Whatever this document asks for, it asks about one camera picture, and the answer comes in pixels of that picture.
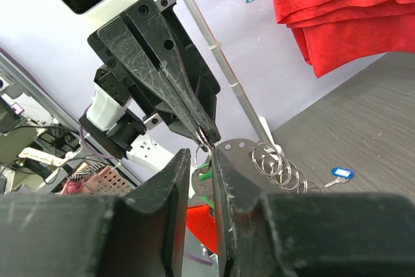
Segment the metal key holder red handle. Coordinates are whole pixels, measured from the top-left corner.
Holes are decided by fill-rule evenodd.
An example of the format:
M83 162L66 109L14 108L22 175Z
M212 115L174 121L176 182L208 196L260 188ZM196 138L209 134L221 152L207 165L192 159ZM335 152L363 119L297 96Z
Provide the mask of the metal key holder red handle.
M231 139L217 146L231 166L262 189L286 192L321 192L322 187L306 179L291 161L282 156L268 143L256 143L249 139ZM218 244L214 210L196 194L187 210L187 228L201 242L205 250L216 254Z

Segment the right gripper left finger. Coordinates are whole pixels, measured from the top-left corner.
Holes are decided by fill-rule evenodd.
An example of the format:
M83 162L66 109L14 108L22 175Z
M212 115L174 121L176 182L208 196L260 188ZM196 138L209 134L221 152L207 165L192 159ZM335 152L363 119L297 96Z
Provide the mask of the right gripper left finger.
M2 276L180 276L191 153L124 197L3 195Z

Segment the green tag key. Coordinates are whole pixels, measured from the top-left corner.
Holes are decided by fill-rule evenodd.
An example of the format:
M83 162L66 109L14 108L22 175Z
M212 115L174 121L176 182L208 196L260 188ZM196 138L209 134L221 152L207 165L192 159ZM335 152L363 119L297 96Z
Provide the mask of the green tag key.
M197 147L195 151L196 169L191 175L191 186L196 195L198 195L211 210L214 210L213 202L213 171L211 168L211 159L208 156L206 161L199 165L198 152L201 148Z

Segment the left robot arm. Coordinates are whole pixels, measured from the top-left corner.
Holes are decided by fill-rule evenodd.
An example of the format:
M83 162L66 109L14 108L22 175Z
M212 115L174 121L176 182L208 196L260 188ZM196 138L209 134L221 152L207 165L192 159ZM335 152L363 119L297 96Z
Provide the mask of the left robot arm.
M216 143L220 85L173 8L176 0L138 0L88 37L102 65L83 128L117 159L150 165L143 144L158 123L189 139Z

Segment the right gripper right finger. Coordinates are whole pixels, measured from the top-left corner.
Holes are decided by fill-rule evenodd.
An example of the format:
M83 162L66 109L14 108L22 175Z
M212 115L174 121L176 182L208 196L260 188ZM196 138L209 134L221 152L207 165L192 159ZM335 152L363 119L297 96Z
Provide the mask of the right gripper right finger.
M221 276L413 276L414 204L391 193L265 191L212 159Z

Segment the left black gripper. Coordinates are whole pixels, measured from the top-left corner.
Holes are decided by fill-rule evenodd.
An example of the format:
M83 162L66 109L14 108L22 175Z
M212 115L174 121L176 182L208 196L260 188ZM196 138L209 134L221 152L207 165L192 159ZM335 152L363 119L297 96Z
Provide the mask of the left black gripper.
M220 86L173 11L175 0L138 0L88 43L142 111L199 145L216 143Z

